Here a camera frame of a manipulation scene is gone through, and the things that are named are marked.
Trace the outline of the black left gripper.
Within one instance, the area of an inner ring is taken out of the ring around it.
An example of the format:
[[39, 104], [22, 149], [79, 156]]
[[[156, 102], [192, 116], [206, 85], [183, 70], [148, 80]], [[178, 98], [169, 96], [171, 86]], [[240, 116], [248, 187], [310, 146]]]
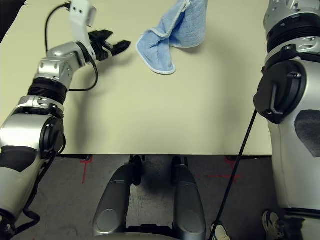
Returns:
[[[112, 31], [109, 30], [100, 30], [100, 31], [91, 31], [88, 33], [90, 44], [94, 50], [96, 60], [101, 62], [108, 58], [109, 54], [103, 49], [106, 44], [106, 40], [113, 35]], [[113, 45], [110, 50], [113, 56], [119, 55], [126, 51], [131, 45], [130, 41], [122, 40], [117, 44]]]

